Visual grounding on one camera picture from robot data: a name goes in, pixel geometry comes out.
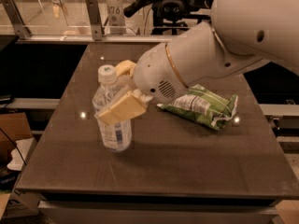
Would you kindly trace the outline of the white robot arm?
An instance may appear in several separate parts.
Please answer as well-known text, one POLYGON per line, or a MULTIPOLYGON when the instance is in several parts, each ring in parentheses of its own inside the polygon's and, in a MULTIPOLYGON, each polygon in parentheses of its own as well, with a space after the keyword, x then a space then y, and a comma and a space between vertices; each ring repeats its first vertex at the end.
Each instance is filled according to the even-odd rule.
POLYGON ((202 21, 117 65, 135 86, 95 113, 106 124, 143 115, 151 99, 169 103, 192 85, 255 69, 267 60, 299 71, 299 0, 214 0, 202 21))

